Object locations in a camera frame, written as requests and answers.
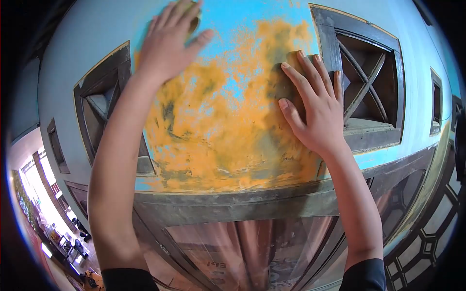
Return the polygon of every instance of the shirt sleeve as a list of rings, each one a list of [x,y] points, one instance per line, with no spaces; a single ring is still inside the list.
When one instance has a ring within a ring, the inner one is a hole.
[[[106,291],[159,291],[152,275],[142,269],[107,269],[102,279]]]
[[[384,262],[381,259],[369,259],[346,270],[340,291],[385,291],[386,285]]]

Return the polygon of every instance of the white wall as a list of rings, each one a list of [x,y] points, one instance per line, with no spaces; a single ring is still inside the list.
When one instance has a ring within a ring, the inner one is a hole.
[[[36,128],[23,136],[8,150],[8,167],[19,170],[25,161],[32,160],[32,154],[43,147],[40,128]]]
[[[39,126],[37,110],[39,65],[39,59],[29,61],[18,78],[13,93],[14,102],[10,123],[12,144]]]
[[[206,0],[204,10],[216,0]],[[113,49],[130,40],[131,51],[140,44],[142,28],[168,1],[156,0],[78,0],[57,28],[42,61],[39,77],[39,118],[45,150],[51,152],[46,129],[55,118],[63,154],[71,174],[59,172],[54,159],[50,159],[57,183],[71,208],[87,228],[87,221],[71,199],[63,182],[88,184],[91,167],[81,139],[75,115],[73,87],[95,64]],[[310,21],[307,1],[300,2],[300,9]],[[434,145],[439,135],[429,137],[432,115],[432,67],[448,83],[442,60],[432,43],[419,12],[410,0],[317,0],[316,4],[354,14],[372,22],[394,36],[401,43],[404,60],[406,102],[402,143],[389,149],[356,156],[362,169],[387,163],[408,156],[413,152]],[[227,15],[228,9],[215,11]],[[280,16],[280,9],[275,12]],[[209,24],[207,14],[201,24]],[[215,47],[221,51],[222,46]],[[216,52],[210,47],[206,51]],[[443,117],[451,112],[450,86],[443,86]]]

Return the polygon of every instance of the pink curtain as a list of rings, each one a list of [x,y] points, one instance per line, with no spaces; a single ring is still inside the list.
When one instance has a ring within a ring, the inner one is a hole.
[[[303,275],[331,217],[202,223],[167,228],[223,291],[290,290]]]

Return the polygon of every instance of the glass panel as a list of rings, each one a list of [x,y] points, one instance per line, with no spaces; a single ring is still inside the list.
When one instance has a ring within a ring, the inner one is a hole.
[[[102,138],[105,120],[100,117],[85,99],[82,101],[82,109],[84,111],[84,120],[86,121],[86,129],[89,134],[90,142],[94,151],[97,152],[100,139]]]
[[[409,269],[404,276],[406,277],[406,282],[409,283],[424,272],[431,265],[429,259],[421,259],[417,264],[415,264],[411,269]]]
[[[450,240],[450,237],[452,236],[452,232],[453,232],[453,229],[455,228],[457,219],[458,219],[458,214],[455,214],[452,221],[450,222],[450,224],[448,225],[448,227],[446,228],[446,230],[444,231],[444,233],[440,237],[439,242],[437,243],[437,247],[435,249],[435,256],[436,257],[439,257],[442,254],[442,252],[445,249],[448,241]]]
[[[453,168],[452,176],[450,177],[450,181],[448,182],[448,185],[453,189],[453,192],[455,195],[458,195],[459,189],[461,188],[461,184],[459,181],[456,181],[456,167]]]
[[[288,291],[304,274],[331,220],[248,220],[180,225],[167,230],[223,291]]]
[[[322,286],[328,286],[331,288],[333,283],[336,283],[343,279],[343,273],[345,271],[346,257],[348,256],[348,248],[336,259],[336,261],[315,281],[311,286],[304,287],[304,290],[312,290],[315,288],[321,288]]]
[[[448,199],[446,195],[443,195],[442,201],[440,201],[434,214],[432,214],[431,218],[425,225],[424,232],[426,234],[436,233],[439,227],[442,225],[443,221],[445,220],[446,216],[448,215],[452,207],[453,207],[453,204],[450,201],[450,199]]]
[[[393,276],[396,273],[398,273],[398,268],[397,268],[397,265],[395,264],[395,262],[391,263],[388,266],[388,272],[390,273],[390,276]]]
[[[139,240],[139,245],[151,275],[175,290],[201,291],[202,288],[182,276],[170,264],[164,261],[150,245]]]
[[[86,100],[92,106],[101,118],[107,119],[107,112],[109,110],[109,103],[104,95],[91,95],[87,96]]]
[[[398,257],[402,267],[406,266],[418,253],[421,249],[422,240],[420,237],[417,237],[406,250]]]
[[[401,288],[403,288],[403,283],[401,282],[401,278],[396,279],[396,280],[393,282],[393,286],[395,286],[395,290],[396,290],[396,291],[398,291],[398,290],[400,290]]]
[[[376,200],[382,218],[384,238],[392,233],[419,191],[425,170],[419,169],[400,181]]]

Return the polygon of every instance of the yellow object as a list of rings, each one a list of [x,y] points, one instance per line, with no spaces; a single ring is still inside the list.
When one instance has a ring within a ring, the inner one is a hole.
[[[308,23],[263,20],[256,27],[234,30],[232,50],[198,58],[154,96],[144,127],[157,173],[151,191],[237,191],[315,180],[322,160],[296,139],[277,103],[286,97],[304,111],[280,63],[302,72],[295,51],[309,51]],[[137,66],[137,52],[134,57]]]

